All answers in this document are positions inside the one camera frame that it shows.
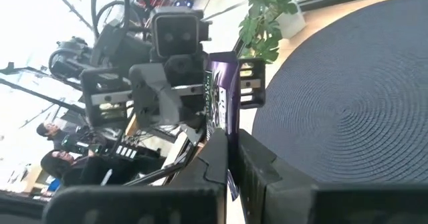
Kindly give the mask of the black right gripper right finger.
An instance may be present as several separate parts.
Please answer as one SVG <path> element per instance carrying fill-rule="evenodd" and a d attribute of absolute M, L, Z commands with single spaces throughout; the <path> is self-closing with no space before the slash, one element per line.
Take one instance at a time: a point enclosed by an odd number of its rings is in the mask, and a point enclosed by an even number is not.
<path fill-rule="evenodd" d="M 248 223 L 427 224 L 427 185 L 318 183 L 245 130 L 238 156 Z"/>

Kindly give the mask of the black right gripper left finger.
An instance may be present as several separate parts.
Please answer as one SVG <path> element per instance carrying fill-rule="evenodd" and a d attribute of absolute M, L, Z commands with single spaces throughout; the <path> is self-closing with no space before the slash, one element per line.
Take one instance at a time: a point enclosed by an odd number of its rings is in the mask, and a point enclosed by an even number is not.
<path fill-rule="evenodd" d="M 226 221 L 228 140 L 218 128 L 165 186 L 84 186 L 56 195 L 46 224 L 197 224 Z"/>

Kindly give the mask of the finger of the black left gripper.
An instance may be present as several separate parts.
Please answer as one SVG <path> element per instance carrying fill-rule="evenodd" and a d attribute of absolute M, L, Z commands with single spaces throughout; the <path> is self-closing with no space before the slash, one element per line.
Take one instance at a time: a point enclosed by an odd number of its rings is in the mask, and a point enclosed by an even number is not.
<path fill-rule="evenodd" d="M 205 100 L 202 94 L 182 97 L 185 107 L 185 120 L 182 131 L 193 146 L 197 146 L 205 131 Z"/>
<path fill-rule="evenodd" d="M 136 119 L 141 128 L 174 125 L 181 121 L 183 103 L 167 80 L 162 64 L 137 64 L 130 68 Z"/>

